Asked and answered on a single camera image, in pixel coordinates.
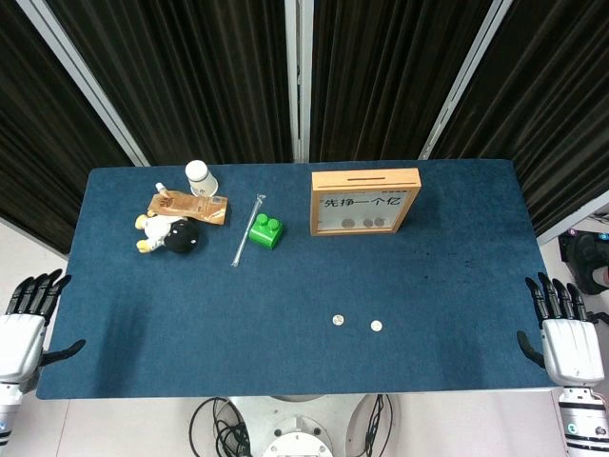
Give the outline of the left black-fingered silver robot hand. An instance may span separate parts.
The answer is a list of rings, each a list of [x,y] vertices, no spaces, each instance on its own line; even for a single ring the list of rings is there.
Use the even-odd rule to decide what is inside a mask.
[[[71,280],[61,269],[25,278],[14,290],[1,315],[1,392],[34,390],[41,368],[77,354],[86,341],[47,352],[44,341],[50,319]]]

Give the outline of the right black-fingered silver robot hand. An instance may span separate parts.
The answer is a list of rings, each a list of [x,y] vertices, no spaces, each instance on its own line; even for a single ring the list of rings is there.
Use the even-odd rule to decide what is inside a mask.
[[[522,330],[517,342],[523,355],[544,369],[562,387],[592,387],[605,378],[597,318],[589,312],[580,291],[540,272],[537,279],[527,277],[536,313],[542,351],[531,345]]]

